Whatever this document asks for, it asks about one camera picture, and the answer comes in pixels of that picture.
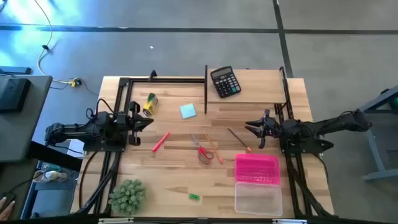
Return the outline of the black computer mouse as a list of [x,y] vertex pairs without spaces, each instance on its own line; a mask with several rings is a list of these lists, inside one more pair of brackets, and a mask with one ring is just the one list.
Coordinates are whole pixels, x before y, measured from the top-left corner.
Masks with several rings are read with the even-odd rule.
[[15,195],[12,192],[0,193],[0,200],[3,198],[6,198],[6,201],[4,202],[4,206],[6,207],[15,199]]

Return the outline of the blue-grey metal table frame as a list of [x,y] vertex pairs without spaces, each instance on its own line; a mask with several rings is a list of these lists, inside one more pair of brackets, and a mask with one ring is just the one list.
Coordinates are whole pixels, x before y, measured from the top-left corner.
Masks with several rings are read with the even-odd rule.
[[398,152],[398,110],[389,101],[398,97],[398,85],[383,90],[373,100],[359,108],[371,121],[365,132],[377,170],[363,176],[364,180],[398,177],[398,168],[389,166],[388,153]]

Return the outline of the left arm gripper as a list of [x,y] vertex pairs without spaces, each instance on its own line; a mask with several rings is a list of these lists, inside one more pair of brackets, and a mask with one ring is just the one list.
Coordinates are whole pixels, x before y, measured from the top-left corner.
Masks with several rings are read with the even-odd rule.
[[140,105],[135,101],[129,103],[127,112],[118,112],[117,127],[119,132],[128,140],[128,144],[139,146],[141,139],[137,136],[137,132],[142,132],[148,125],[153,123],[152,118],[143,117],[138,114]]

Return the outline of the yellow green crayon box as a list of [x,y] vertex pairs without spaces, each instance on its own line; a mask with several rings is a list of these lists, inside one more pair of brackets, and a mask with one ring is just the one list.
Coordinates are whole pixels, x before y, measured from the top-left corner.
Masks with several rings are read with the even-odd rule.
[[154,93],[150,93],[147,97],[147,101],[144,103],[143,113],[147,117],[151,117],[155,113],[156,106],[159,100]]

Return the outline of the wooden riser shelf black legs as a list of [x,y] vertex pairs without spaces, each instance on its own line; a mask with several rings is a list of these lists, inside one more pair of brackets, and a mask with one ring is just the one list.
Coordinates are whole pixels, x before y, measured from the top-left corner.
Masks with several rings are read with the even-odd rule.
[[284,68],[278,70],[233,69],[241,91],[233,96],[220,98],[210,73],[214,69],[205,67],[205,114],[210,103],[285,103]]

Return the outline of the dark pencil orange eraser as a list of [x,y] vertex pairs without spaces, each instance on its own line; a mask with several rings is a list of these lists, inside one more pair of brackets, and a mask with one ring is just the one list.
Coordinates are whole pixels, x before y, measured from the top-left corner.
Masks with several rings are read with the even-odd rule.
[[252,149],[242,141],[241,138],[239,138],[230,128],[227,128],[227,130],[246,148],[248,152],[252,152]]

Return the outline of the blue grey storage cart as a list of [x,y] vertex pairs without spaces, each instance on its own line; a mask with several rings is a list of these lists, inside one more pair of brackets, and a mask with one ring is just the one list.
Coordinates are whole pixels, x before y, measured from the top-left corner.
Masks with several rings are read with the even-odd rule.
[[68,175],[64,182],[30,184],[21,219],[62,216],[70,212],[78,173],[62,167],[60,171]]

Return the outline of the pink highlighter pen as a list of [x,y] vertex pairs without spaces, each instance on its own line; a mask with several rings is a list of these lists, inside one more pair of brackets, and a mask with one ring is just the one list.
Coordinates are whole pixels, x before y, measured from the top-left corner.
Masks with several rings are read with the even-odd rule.
[[164,141],[167,139],[167,137],[170,135],[170,132],[166,132],[166,134],[162,137],[162,139],[154,146],[152,149],[152,152],[156,152],[161,145],[164,143]]

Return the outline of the black aluminium table frame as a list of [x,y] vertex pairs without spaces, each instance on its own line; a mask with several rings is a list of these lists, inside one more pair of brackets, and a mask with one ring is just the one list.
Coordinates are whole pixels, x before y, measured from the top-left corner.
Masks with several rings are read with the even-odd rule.
[[[286,78],[285,98],[291,101],[294,118],[312,119],[305,82],[301,78]],[[116,183],[139,179],[146,186],[146,202],[142,210],[130,218],[155,222],[179,220],[206,221],[217,218],[239,220],[243,217],[234,209],[234,158],[246,148],[227,130],[230,128],[256,154],[269,154],[279,159],[282,187],[283,217],[314,214],[315,209],[300,189],[291,191],[286,158],[279,141],[269,138],[264,149],[245,127],[246,121],[258,119],[275,103],[210,103],[205,114],[205,79],[202,77],[111,77],[103,78],[100,108],[114,106],[117,92],[129,93],[131,100],[143,103],[149,93],[155,93],[159,104],[154,122],[139,133],[141,144],[127,146],[121,154]],[[193,103],[196,116],[182,119],[180,106]],[[156,151],[154,146],[170,135]],[[198,159],[197,147],[191,137],[214,154],[209,164]],[[209,135],[224,160],[220,164],[205,134]],[[200,200],[189,199],[197,194]]]

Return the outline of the black desk calculator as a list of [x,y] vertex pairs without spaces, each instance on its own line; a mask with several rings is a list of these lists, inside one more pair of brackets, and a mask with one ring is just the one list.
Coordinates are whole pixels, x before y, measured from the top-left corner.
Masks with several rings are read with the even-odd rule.
[[210,75],[220,98],[227,98],[241,92],[240,84],[231,66],[213,70]]

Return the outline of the red-handled scissors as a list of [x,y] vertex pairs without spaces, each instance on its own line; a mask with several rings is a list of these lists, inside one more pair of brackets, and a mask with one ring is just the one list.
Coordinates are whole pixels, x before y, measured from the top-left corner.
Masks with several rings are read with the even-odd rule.
[[191,134],[191,137],[193,139],[195,146],[197,147],[199,161],[202,162],[203,164],[209,164],[211,160],[214,158],[214,154],[211,151],[208,151],[206,148],[204,148],[198,142],[198,140],[193,134]]

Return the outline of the clear pencil case pink lid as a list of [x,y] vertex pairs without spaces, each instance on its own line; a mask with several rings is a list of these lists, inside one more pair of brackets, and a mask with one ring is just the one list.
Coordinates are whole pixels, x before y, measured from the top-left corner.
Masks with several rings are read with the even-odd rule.
[[280,166],[276,156],[236,155],[235,181],[236,212],[273,217],[283,214]]

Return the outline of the blue sticky note pad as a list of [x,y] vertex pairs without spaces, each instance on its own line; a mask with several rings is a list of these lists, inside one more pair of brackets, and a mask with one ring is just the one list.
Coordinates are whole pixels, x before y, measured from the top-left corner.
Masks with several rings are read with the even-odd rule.
[[192,118],[197,115],[193,103],[182,105],[179,109],[182,119]]

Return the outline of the dark flat device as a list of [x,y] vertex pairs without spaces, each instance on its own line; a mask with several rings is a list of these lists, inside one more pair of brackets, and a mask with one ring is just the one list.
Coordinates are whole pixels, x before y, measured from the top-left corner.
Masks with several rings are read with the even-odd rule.
[[8,67],[8,66],[0,66],[0,73],[3,74],[22,74],[22,75],[30,75],[32,73],[32,69],[30,67]]

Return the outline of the black angled beam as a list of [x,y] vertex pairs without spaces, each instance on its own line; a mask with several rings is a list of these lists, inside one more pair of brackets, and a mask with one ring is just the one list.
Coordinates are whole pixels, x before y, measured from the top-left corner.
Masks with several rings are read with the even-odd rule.
[[35,141],[30,142],[26,158],[38,159],[76,172],[80,171],[82,164],[82,160],[77,157],[58,152]]

